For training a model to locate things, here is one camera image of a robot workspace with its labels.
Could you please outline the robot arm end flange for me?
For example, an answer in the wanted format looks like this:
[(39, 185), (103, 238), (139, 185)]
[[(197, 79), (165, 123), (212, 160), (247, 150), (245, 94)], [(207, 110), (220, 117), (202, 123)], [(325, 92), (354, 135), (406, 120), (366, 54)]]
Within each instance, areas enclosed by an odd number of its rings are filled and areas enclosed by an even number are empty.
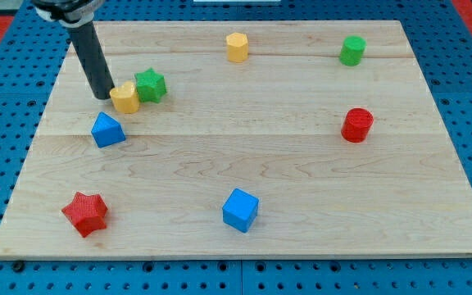
[(77, 28), (93, 20), (105, 0), (31, 0), (38, 15), (48, 22), (58, 21), (66, 28)]

